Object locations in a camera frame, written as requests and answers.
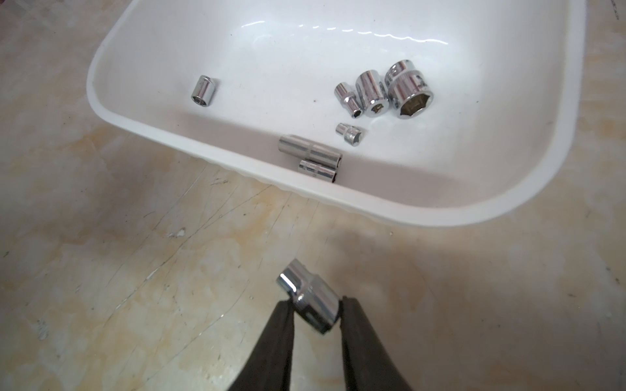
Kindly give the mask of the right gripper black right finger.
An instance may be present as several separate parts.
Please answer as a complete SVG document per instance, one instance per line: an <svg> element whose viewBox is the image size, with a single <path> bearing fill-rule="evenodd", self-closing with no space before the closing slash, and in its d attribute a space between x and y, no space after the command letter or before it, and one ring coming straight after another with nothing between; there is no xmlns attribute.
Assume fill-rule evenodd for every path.
<svg viewBox="0 0 626 391"><path fill-rule="evenodd" d="M409 390L359 301L342 298L342 359L347 390Z"/></svg>

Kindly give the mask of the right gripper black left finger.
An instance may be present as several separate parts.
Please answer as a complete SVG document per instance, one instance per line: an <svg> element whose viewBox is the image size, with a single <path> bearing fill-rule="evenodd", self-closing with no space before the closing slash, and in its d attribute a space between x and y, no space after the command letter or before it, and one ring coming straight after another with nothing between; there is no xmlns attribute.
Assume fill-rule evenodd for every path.
<svg viewBox="0 0 626 391"><path fill-rule="evenodd" d="M290 390L293 343L293 304L279 301L229 390Z"/></svg>

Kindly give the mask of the short chrome socket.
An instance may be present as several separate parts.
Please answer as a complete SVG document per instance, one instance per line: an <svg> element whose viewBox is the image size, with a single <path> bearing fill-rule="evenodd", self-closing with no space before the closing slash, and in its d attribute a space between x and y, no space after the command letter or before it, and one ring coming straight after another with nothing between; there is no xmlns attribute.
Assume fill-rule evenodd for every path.
<svg viewBox="0 0 626 391"><path fill-rule="evenodd" d="M334 183L337 177L336 169L308 160L301 160L299 162L298 171L309 177L330 183Z"/></svg>

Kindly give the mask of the long chrome socket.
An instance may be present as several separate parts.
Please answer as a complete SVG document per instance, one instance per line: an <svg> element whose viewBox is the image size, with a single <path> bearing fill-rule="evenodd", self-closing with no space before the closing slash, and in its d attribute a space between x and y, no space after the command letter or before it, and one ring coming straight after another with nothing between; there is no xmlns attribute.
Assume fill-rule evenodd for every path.
<svg viewBox="0 0 626 391"><path fill-rule="evenodd" d="M332 169L338 169L342 162L340 151L298 135L281 136L278 149L290 156L312 161Z"/></svg>

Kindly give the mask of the tiny chrome socket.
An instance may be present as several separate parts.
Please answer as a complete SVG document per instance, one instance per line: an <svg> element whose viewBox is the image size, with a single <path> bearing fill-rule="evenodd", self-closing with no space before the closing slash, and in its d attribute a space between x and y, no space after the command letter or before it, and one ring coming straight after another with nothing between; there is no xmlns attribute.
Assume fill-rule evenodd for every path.
<svg viewBox="0 0 626 391"><path fill-rule="evenodd" d="M357 126L346 123L339 123L335 129L338 135L341 135L344 141L352 147L357 147L363 138L364 132Z"/></svg>

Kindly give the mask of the medium chrome socket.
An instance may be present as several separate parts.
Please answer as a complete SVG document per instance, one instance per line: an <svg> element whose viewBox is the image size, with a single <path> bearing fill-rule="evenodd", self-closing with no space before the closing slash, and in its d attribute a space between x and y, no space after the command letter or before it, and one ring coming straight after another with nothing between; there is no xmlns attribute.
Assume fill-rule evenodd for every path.
<svg viewBox="0 0 626 391"><path fill-rule="evenodd" d="M380 117L389 109L389 98L376 70L361 73L355 81L355 87L367 117Z"/></svg>

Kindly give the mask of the small chrome socket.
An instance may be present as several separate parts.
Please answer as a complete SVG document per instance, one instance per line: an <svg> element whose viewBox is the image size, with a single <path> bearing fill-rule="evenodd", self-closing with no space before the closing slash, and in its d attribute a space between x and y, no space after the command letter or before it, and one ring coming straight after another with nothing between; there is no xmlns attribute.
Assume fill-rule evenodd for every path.
<svg viewBox="0 0 626 391"><path fill-rule="evenodd" d="M351 118L359 118L364 114L360 96L352 85L341 82L334 88L334 94Z"/></svg>

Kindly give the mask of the large chrome socket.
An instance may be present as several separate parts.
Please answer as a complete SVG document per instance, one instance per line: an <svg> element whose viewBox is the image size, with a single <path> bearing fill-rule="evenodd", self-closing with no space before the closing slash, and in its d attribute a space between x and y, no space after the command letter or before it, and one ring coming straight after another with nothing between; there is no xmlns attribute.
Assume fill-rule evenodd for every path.
<svg viewBox="0 0 626 391"><path fill-rule="evenodd" d="M393 64L386 72L384 83L391 107L399 119L416 117L434 99L434 93L422 73L410 60L400 60Z"/></svg>

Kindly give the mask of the lone chrome socket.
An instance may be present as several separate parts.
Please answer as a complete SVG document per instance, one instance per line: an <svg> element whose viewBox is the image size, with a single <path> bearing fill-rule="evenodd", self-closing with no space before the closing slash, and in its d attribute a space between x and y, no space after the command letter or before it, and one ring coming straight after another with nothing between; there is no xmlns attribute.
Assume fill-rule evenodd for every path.
<svg viewBox="0 0 626 391"><path fill-rule="evenodd" d="M214 80L205 75L201 75L192 92L192 101L201 107L208 107L210 105L210 101L213 98L215 90L216 83L214 82Z"/></svg>

